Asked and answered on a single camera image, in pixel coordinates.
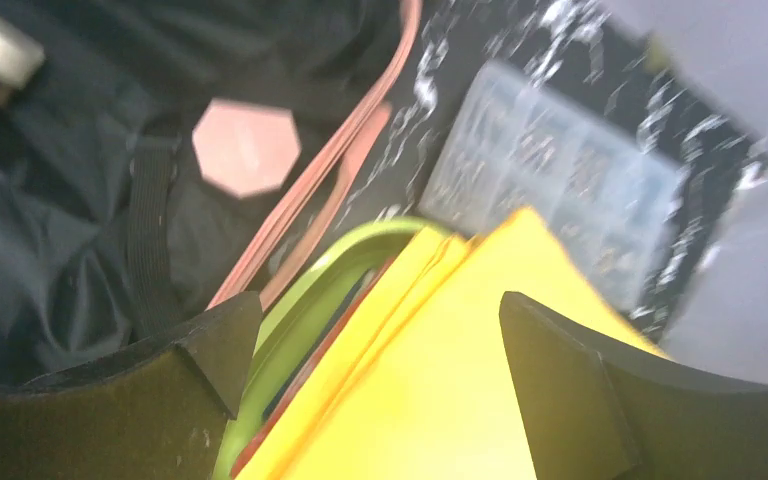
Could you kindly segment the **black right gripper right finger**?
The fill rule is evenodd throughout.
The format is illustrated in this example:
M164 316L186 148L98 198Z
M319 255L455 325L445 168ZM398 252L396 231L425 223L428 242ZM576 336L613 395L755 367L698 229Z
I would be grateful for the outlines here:
M499 307L540 479L768 479L768 385L675 363L517 293Z

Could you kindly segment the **red snack packet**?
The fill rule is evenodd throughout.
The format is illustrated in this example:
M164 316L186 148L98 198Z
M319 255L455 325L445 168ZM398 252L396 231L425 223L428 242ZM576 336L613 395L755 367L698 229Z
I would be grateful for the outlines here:
M237 479L308 382L358 305L395 260L329 266L294 286L267 315L273 327L256 348L238 418L226 430L215 479Z

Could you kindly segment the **yellow snack packet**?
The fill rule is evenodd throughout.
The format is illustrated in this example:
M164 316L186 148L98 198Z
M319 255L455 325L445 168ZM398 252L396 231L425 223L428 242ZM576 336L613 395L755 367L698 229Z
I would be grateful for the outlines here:
M629 345L532 209L482 239L421 230L237 479L531 479L499 305L521 292Z

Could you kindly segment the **round pink compact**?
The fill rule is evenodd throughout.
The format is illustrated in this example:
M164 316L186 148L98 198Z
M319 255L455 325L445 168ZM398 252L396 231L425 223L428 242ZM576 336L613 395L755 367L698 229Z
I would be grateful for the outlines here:
M279 189L301 152L292 113L213 99L192 133L202 178L239 199Z

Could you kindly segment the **green plastic tray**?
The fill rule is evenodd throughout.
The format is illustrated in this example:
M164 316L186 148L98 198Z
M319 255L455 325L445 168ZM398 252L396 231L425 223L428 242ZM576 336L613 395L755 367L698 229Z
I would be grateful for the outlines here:
M334 242L276 301L261 323L238 417L227 424L212 477L228 479L239 453L278 395L334 320L360 279L398 256L422 229L449 232L423 219L363 224Z

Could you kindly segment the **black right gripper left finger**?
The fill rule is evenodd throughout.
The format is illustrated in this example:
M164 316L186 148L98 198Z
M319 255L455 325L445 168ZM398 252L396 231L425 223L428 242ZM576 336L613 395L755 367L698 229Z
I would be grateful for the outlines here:
M116 353L0 388L0 479L207 479L262 320L244 292Z

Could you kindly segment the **pink hard-shell suitcase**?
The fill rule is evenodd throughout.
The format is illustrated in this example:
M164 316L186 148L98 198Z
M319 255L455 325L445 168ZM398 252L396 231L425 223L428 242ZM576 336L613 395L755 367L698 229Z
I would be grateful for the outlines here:
M194 145L223 106L285 110L296 180L386 93L417 1L0 1L43 56L0 86L0 387L200 313L289 190L234 195Z

